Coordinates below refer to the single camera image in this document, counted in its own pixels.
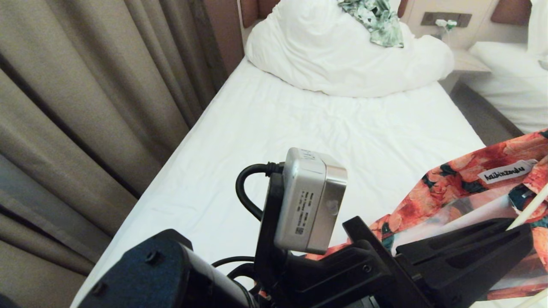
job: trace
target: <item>nightstand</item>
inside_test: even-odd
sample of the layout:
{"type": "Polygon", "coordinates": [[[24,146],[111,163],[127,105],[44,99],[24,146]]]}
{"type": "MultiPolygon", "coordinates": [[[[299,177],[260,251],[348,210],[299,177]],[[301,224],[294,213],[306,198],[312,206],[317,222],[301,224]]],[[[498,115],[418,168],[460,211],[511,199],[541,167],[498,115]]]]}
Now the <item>nightstand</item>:
{"type": "Polygon", "coordinates": [[[460,76],[464,74],[478,75],[491,73],[491,70],[485,64],[471,55],[467,50],[454,49],[453,54],[455,55],[455,68],[453,72],[446,79],[439,81],[447,94],[451,95],[451,93],[458,89],[455,85],[458,83],[460,76]]]}

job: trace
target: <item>white bed sheet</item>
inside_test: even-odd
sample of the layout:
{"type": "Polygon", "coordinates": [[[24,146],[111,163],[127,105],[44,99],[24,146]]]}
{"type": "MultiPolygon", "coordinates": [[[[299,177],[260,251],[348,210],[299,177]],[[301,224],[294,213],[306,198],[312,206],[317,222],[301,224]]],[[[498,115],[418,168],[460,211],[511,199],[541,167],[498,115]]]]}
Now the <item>white bed sheet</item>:
{"type": "Polygon", "coordinates": [[[470,53],[491,74],[464,81],[524,134],[548,127],[548,71],[527,53],[526,44],[477,42],[470,53]]]}
{"type": "MultiPolygon", "coordinates": [[[[293,146],[328,153],[348,170],[332,238],[339,244],[346,241],[343,221],[360,215],[372,223],[427,170],[484,145],[437,82],[384,98],[343,98],[294,88],[244,59],[138,201],[72,307],[125,251],[164,229],[189,238],[209,262],[254,255],[259,222],[239,203],[236,176],[250,164],[283,161],[293,146]]],[[[246,182],[256,204],[266,188],[261,175],[246,182]]]]}

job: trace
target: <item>wall outlet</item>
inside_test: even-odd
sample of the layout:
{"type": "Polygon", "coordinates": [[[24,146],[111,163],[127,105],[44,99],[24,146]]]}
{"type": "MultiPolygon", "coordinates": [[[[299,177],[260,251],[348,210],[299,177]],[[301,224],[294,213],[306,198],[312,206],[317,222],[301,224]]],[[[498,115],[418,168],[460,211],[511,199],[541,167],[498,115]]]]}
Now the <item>wall outlet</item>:
{"type": "Polygon", "coordinates": [[[457,27],[466,28],[472,19],[472,14],[450,12],[425,12],[421,26],[436,26],[436,19],[455,20],[457,27]]]}

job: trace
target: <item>brown headboard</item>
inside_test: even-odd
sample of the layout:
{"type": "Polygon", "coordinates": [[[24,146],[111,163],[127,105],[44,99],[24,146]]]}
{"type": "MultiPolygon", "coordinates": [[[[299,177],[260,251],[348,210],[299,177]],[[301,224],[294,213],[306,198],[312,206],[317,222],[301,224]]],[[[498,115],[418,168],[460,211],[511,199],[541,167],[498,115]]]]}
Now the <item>brown headboard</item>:
{"type": "MultiPolygon", "coordinates": [[[[408,0],[402,0],[398,8],[398,17],[401,18],[406,11],[408,0]]],[[[279,0],[241,0],[243,27],[251,26],[255,20],[266,18],[279,0]]]]}
{"type": "Polygon", "coordinates": [[[530,0],[499,0],[493,15],[491,15],[491,21],[500,24],[526,26],[529,23],[530,15],[530,0]]]}

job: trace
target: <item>curtain fold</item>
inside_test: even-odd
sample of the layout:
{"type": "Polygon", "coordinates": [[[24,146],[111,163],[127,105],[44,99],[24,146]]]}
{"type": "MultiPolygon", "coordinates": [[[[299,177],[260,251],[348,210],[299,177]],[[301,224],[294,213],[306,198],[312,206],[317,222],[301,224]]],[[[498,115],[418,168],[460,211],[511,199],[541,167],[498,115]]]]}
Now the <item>curtain fold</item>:
{"type": "Polygon", "coordinates": [[[227,72],[203,0],[3,0],[0,29],[0,295],[64,307],[227,72]]]}

